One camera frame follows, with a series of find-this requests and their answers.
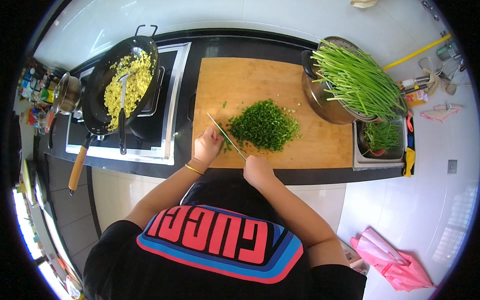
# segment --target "gas stove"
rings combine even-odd
[[[118,134],[112,133],[98,136],[88,148],[88,156],[163,165],[174,164],[177,99],[190,45],[189,42],[158,47],[161,72],[156,80],[161,88],[156,89],[153,98],[127,126],[127,154],[120,154]],[[80,81],[86,83],[92,71],[93,68],[83,71],[79,76]],[[70,115],[65,151],[79,153],[87,135],[88,129],[83,125],[81,115]]]

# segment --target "knife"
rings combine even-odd
[[[235,147],[235,150],[241,155],[241,157],[244,159],[244,160],[247,160],[245,158],[245,156],[243,156],[243,154],[240,152],[240,150],[237,148],[237,146],[235,146],[235,144],[232,142],[232,140],[228,137],[228,135],[225,133],[225,131],[223,131],[223,129],[217,124],[217,122],[212,118],[212,116],[210,116],[209,113],[207,113],[207,115],[212,119],[213,123],[215,123],[215,125],[218,127],[218,129],[220,129],[220,131],[225,135],[225,137],[227,138],[227,140],[230,142],[230,144],[233,145],[233,147]]]

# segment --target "sink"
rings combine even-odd
[[[392,147],[385,151],[381,156],[372,155],[365,145],[363,139],[364,122],[357,121],[353,123],[353,169],[360,171],[364,169],[393,168],[403,167],[405,161],[404,153],[407,149],[407,123],[405,118],[392,121],[401,125],[399,146]]]

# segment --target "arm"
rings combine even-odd
[[[223,136],[217,135],[212,126],[208,126],[195,140],[195,155],[188,162],[190,166],[204,173],[215,159],[223,142]],[[142,229],[155,214],[176,206],[200,177],[197,172],[183,167],[143,197],[125,217],[125,220],[137,224]]]
[[[311,267],[322,264],[349,266],[340,241],[327,222],[275,177],[272,166],[265,158],[249,156],[243,176],[307,247]]]

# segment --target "yellow pipe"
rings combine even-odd
[[[444,37],[442,37],[441,39],[438,39],[436,41],[434,41],[433,43],[429,44],[429,45],[426,45],[425,47],[423,47],[422,49],[419,49],[415,52],[413,52],[412,54],[408,55],[408,56],[405,56],[404,58],[402,58],[401,60],[397,60],[396,62],[393,62],[391,64],[389,64],[388,66],[384,67],[383,70],[385,71],[386,69],[390,69],[391,67],[393,66],[396,66],[398,64],[401,64],[403,63],[404,61],[406,60],[409,60],[411,59],[412,57],[416,56],[416,55],[419,55],[420,53],[424,52],[424,51],[427,51],[428,49],[432,48],[432,47],[435,47],[437,46],[438,44],[440,43],[443,43],[444,41],[448,40],[449,38],[451,38],[452,35],[451,34],[447,34],[445,35]]]

